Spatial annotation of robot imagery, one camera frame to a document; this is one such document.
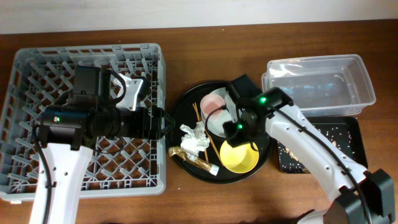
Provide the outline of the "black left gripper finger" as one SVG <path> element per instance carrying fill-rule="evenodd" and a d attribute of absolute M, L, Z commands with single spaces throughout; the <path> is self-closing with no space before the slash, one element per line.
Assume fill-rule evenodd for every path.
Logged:
<path fill-rule="evenodd" d="M 160 138 L 163 138 L 175 127 L 174 124 L 162 125 L 160 128 Z"/>
<path fill-rule="evenodd" d="M 164 121 L 163 129 L 173 129 L 175 127 L 175 120 L 163 108 L 160 109 L 161 117 Z"/>

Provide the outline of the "grey round plate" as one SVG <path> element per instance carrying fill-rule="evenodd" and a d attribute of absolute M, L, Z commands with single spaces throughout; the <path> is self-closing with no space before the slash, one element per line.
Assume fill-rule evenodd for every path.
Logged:
<path fill-rule="evenodd" d="M 217 94 L 220 95 L 225 102 L 226 109 L 223 110 L 221 117 L 217 121 L 208 121 L 207 128 L 208 130 L 213 133 L 216 136 L 225 137 L 224 134 L 224 129 L 223 129 L 223 124 L 228 122 L 228 121 L 237 121 L 237 115 L 236 115 L 236 105 L 232 101 L 231 97 L 228 95 L 228 92 L 226 91 L 226 88 L 219 88 L 216 90 L 213 90 L 209 94 Z M 206 119 L 203 117 L 201 113 L 201 118 L 203 122 L 206 121 Z"/>

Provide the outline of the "white tissue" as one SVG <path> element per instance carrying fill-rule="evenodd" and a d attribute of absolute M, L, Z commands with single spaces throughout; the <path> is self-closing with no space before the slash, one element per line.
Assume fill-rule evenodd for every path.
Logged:
<path fill-rule="evenodd" d="M 180 143 L 180 147 L 184 151 L 197 156 L 199 152 L 204 152 L 210 145 L 203 123 L 197 122 L 194 129 L 182 124 L 180 130 L 185 133 Z"/>

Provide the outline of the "gold snack wrapper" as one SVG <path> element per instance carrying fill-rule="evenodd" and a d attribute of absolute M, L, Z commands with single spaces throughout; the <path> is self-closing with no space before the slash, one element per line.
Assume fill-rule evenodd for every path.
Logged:
<path fill-rule="evenodd" d="M 169 150 L 169 156 L 178 156 L 179 158 L 183 159 L 185 162 L 188 162 L 189 164 L 203 169 L 207 172 L 209 172 L 211 175 L 213 176 L 217 176 L 218 171 L 219 171 L 219 167 L 211 164 L 207 161 L 204 161 L 202 159 L 200 159 L 197 156 L 194 156 L 193 154 L 190 154 L 189 152 L 184 151 L 181 147 L 179 146 L 175 146 L 175 147 L 170 147 Z"/>

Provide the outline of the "pink plastic cup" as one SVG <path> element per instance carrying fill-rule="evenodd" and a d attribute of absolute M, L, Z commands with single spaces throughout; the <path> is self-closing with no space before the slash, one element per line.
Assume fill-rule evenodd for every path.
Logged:
<path fill-rule="evenodd" d="M 209 118 L 209 122 L 217 121 L 223 112 L 220 107 L 224 105 L 224 99 L 220 95 L 208 94 L 201 99 L 200 110 L 205 119 Z"/>

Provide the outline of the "yellow plastic bowl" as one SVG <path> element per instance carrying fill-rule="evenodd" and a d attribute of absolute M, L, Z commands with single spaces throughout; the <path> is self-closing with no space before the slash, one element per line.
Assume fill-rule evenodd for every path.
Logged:
<path fill-rule="evenodd" d="M 221 163 L 231 172 L 247 173 L 257 165 L 259 150 L 254 143 L 232 147 L 225 141 L 220 148 Z"/>

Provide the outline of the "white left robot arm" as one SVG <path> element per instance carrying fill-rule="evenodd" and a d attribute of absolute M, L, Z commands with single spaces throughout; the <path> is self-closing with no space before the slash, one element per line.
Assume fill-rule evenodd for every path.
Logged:
<path fill-rule="evenodd" d="M 98 137 L 160 140 L 175 120 L 159 107 L 49 106 L 32 137 L 39 177 L 30 223 L 74 223 L 85 172 Z"/>

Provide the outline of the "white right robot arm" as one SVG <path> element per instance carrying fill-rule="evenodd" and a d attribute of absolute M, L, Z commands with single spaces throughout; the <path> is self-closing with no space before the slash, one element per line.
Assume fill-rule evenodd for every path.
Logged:
<path fill-rule="evenodd" d="M 273 87 L 260 90 L 247 75 L 226 86 L 237 120 L 223 124 L 236 147 L 254 145 L 263 134 L 288 147 L 326 192 L 331 205 L 311 210 L 298 223 L 394 223 L 394 181 L 382 169 L 370 172 L 334 146 L 303 115 L 293 99 Z"/>

